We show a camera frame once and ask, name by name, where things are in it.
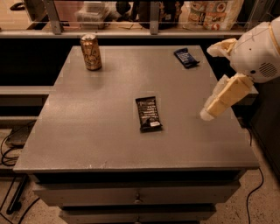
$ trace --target gold can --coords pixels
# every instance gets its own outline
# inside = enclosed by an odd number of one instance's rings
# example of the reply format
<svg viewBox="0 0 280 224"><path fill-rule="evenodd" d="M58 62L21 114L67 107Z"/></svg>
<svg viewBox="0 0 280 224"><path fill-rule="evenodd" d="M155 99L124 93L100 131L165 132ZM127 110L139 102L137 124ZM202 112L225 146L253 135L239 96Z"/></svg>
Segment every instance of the gold can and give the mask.
<svg viewBox="0 0 280 224"><path fill-rule="evenodd" d="M85 34L81 36L80 46L86 68L92 71L100 69L102 67L102 57L100 55L97 37L94 34Z"/></svg>

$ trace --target speckled floor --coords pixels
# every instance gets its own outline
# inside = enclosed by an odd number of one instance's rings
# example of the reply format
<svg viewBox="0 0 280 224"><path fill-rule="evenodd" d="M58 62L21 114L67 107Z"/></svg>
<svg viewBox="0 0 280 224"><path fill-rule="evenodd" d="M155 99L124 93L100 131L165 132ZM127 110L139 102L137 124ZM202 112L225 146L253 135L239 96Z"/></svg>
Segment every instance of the speckled floor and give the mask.
<svg viewBox="0 0 280 224"><path fill-rule="evenodd" d="M280 223L280 182L276 179L273 171L260 150L257 141L253 139L252 149L257 156L264 182L260 189L254 192L248 201L248 209L251 217L251 224L273 224ZM4 201L12 178L0 178L0 203ZM0 216L1 224L18 223L25 209L37 198L32 192L32 183L29 182L21 197L22 207L18 212L11 215L6 214L7 206L13 193L16 191L19 180L17 179L10 194L3 204L1 213L9 220ZM259 170L247 171L241 178L241 188L224 204L217 204L215 213L209 220L200 224L245 224L249 223L246 208L246 199L249 193L260 185L262 176ZM22 224L65 224L59 218L60 209L49 207L42 200L39 200L24 217Z"/></svg>

